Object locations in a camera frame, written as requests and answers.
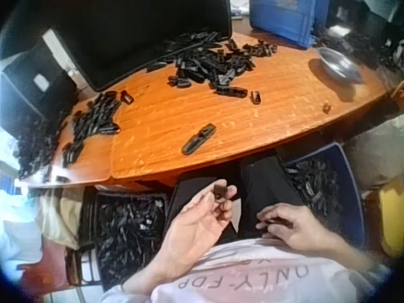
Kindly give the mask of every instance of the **plastic container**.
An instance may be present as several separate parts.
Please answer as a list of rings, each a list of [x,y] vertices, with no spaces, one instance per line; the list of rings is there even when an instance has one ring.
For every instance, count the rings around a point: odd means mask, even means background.
[[[308,48],[314,21],[325,25],[329,0],[250,0],[250,23]]]
[[[347,157],[341,145],[332,143],[326,145],[302,158],[286,163],[286,167],[311,158],[329,161],[331,168],[338,175],[338,200],[343,206],[341,232],[344,238],[355,247],[365,244],[365,227],[358,189],[355,183]]]

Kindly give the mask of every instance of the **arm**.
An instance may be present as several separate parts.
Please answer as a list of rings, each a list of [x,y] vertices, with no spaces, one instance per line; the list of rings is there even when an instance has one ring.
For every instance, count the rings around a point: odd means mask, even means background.
[[[192,198],[172,222],[154,260],[123,284],[125,293],[150,296],[157,286],[187,273],[215,245],[232,218],[230,199],[237,192],[235,186],[227,187],[218,204],[212,193],[215,184],[227,182],[218,180]]]
[[[293,249],[332,259],[352,270],[367,271],[374,266],[364,253],[325,229],[306,206],[279,203],[264,208],[257,217],[261,221],[257,229],[268,231],[265,238],[280,238]]]
[[[374,262],[365,253],[350,246],[339,235],[330,233],[329,239],[319,255],[332,259],[346,268],[359,272],[369,271],[374,267]]]
[[[172,280],[173,278],[169,277],[165,271],[164,264],[159,264],[154,259],[148,266],[127,279],[122,285],[122,289],[129,294],[150,296],[154,288]]]

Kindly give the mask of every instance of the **desk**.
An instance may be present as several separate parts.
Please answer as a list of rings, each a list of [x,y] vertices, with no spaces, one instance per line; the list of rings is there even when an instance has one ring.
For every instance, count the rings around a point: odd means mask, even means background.
[[[233,38],[239,46],[256,43],[256,38],[240,33]],[[386,93],[376,74],[365,67],[361,67],[365,85],[349,89],[336,84],[325,74],[314,49],[279,46],[276,55],[254,58],[254,63],[254,71],[232,85],[260,91],[261,105],[253,105],[249,98],[215,95],[207,83],[172,88],[167,78],[175,74],[173,65],[122,80],[111,90],[127,90],[135,102],[122,104],[115,114],[121,133],[88,138],[78,161],[66,170],[61,168],[61,149],[71,140],[68,126],[56,152],[52,181],[41,184],[35,176],[25,181],[49,187],[61,185],[54,182],[56,175],[70,178],[69,185],[159,179],[163,173],[178,174],[293,140]],[[322,111],[325,102],[331,105],[329,114]],[[182,146],[208,123],[216,125],[216,133],[195,153],[184,156]]]

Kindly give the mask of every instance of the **yellow object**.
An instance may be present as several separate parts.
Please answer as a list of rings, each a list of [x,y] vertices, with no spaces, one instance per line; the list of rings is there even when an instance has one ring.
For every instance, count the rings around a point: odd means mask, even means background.
[[[384,251],[392,257],[404,254],[404,178],[395,177],[379,192]]]

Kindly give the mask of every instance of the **black pants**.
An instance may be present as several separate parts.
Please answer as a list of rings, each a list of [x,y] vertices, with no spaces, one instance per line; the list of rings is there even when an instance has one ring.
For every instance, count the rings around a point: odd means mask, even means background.
[[[216,169],[200,170],[181,178],[170,202],[164,234],[184,205],[198,191],[221,178],[226,179],[228,185],[237,186],[241,198],[241,218],[239,233],[229,224],[217,245],[237,239],[261,237],[261,232],[256,230],[255,225],[258,223],[257,213],[265,206],[280,202],[303,205],[299,194],[284,174],[278,157],[271,151],[260,153],[242,159],[238,165],[221,165]]]

